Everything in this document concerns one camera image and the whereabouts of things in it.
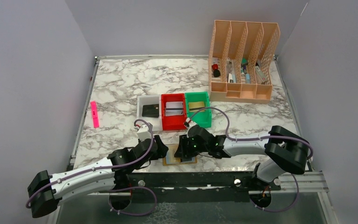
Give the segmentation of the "white plastic bin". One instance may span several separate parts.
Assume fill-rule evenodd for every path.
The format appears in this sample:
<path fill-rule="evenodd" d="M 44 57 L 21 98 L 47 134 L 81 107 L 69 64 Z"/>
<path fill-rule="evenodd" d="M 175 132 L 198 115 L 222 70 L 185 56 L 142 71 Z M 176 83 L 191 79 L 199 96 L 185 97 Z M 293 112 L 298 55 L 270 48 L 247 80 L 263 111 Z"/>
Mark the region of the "white plastic bin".
<path fill-rule="evenodd" d="M 162 113 L 161 95 L 142 95 L 137 98 L 137 119 L 142 119 L 152 124 L 154 132 L 161 132 Z"/>

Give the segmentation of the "green plastic bin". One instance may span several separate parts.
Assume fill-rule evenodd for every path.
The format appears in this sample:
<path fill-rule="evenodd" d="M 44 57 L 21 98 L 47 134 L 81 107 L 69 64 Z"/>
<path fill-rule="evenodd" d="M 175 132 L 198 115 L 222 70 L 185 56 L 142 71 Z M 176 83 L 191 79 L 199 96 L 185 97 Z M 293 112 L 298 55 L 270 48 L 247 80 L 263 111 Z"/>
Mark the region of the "green plastic bin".
<path fill-rule="evenodd" d="M 208 92 L 187 92 L 185 93 L 187 116 L 191 117 L 195 112 L 204 107 L 210 106 Z M 210 128 L 212 126 L 212 111 L 210 109 L 202 110 L 192 117 L 200 127 Z"/>

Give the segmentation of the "red plastic bin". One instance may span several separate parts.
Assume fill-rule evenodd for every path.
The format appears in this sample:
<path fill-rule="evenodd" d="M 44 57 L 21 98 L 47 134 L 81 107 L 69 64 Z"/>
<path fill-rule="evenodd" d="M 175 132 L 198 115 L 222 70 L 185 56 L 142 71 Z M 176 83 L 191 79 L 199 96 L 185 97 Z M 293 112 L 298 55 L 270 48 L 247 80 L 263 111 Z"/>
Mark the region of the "red plastic bin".
<path fill-rule="evenodd" d="M 162 128 L 164 131 L 184 130 L 187 118 L 184 93 L 161 95 Z"/>

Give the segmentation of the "yellow-brown card holder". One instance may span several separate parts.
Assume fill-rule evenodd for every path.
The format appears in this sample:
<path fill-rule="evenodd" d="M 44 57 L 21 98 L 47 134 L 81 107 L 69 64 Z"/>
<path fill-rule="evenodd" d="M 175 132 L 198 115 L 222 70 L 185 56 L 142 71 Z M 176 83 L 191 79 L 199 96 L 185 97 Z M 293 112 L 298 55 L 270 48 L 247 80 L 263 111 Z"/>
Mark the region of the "yellow-brown card holder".
<path fill-rule="evenodd" d="M 197 158 L 192 157 L 190 159 L 181 159 L 174 157 L 178 149 L 178 144 L 169 144 L 167 145 L 168 151 L 166 153 L 165 158 L 163 158 L 163 165 L 164 166 L 172 166 L 172 165 L 186 165 L 186 164 L 195 164 L 197 163 Z"/>

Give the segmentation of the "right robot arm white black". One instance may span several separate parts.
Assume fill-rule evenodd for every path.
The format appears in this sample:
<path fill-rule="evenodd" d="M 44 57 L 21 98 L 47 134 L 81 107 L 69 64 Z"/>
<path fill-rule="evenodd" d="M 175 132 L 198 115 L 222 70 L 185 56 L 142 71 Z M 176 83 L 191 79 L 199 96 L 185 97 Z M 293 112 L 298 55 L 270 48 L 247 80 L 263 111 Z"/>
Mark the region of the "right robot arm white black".
<path fill-rule="evenodd" d="M 180 136 L 174 156 L 187 159 L 201 153 L 207 153 L 216 159 L 238 155 L 266 155 L 269 159 L 256 165 L 253 179 L 268 184 L 284 173 L 304 174 L 312 150 L 307 140 L 281 126 L 273 126 L 266 135 L 234 138 L 213 135 L 205 128 L 195 125 Z"/>

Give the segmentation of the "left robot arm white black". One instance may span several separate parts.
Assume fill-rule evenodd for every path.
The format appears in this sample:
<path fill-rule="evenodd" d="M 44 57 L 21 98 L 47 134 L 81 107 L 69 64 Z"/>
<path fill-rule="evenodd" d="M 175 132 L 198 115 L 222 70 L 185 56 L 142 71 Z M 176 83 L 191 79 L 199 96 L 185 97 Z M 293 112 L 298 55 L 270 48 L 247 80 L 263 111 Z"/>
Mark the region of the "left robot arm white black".
<path fill-rule="evenodd" d="M 27 191 L 26 207 L 32 218 L 40 218 L 55 211 L 66 201 L 89 193 L 119 190 L 133 186 L 128 175 L 149 161 L 162 159 L 168 152 L 159 135 L 139 140 L 134 147 L 117 149 L 90 165 L 58 174 L 43 170 L 35 175 Z"/>

